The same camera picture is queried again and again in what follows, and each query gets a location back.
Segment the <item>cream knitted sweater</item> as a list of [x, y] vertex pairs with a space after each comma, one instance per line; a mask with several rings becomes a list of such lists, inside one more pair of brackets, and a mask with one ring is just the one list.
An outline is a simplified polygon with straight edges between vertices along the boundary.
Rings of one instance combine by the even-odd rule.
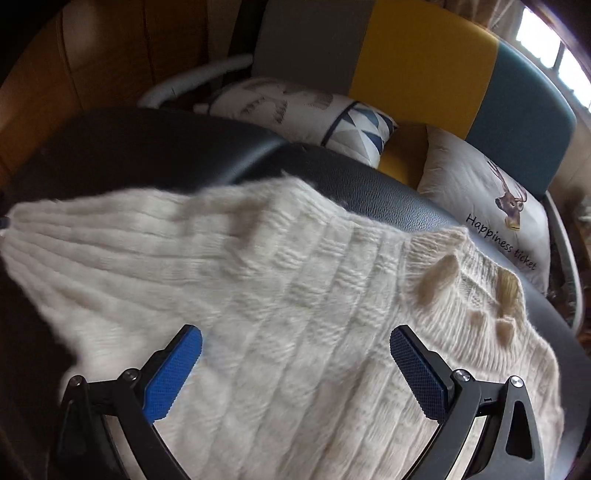
[[406, 233], [296, 178], [19, 203], [8, 274], [110, 379], [182, 326], [204, 353], [158, 429], [193, 479], [399, 479], [435, 430], [390, 354], [410, 326], [453, 368], [527, 387], [551, 470], [560, 373], [519, 278], [463, 227]]

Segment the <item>deer print pillow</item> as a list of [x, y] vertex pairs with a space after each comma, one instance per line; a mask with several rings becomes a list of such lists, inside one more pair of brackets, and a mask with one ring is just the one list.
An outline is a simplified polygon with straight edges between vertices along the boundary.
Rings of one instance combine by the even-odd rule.
[[432, 126], [427, 134], [418, 192], [493, 245], [546, 294], [551, 249], [543, 205], [469, 143]]

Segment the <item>tricolour sofa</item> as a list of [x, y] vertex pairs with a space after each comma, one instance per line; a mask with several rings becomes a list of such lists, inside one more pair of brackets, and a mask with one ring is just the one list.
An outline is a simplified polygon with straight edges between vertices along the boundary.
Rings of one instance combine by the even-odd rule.
[[175, 76], [140, 103], [197, 104], [207, 87], [252, 74], [352, 97], [399, 123], [381, 168], [415, 186], [425, 130], [463, 139], [539, 197], [560, 255], [578, 330], [584, 296], [550, 185], [576, 120], [559, 89], [525, 55], [426, 1], [245, 1], [228, 58]]

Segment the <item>geometric pattern pillow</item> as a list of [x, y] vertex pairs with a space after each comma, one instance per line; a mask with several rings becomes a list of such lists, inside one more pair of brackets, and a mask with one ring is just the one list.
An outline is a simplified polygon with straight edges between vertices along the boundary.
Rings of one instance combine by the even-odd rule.
[[399, 128], [388, 114], [344, 95], [274, 78], [225, 88], [193, 111], [257, 125], [295, 143], [325, 147], [376, 168]]

